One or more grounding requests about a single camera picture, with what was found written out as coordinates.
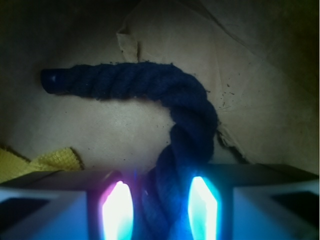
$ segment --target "twisted rope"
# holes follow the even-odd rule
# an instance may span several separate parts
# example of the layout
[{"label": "twisted rope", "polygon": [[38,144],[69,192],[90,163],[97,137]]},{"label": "twisted rope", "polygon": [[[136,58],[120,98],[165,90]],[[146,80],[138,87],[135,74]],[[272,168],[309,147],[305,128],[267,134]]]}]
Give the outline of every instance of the twisted rope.
[{"label": "twisted rope", "polygon": [[133,195],[132,239],[190,239],[188,193],[199,167],[213,154],[217,115],[203,86],[172,64],[77,65],[63,70],[66,93],[103,99],[147,97],[169,108],[170,145]]}]

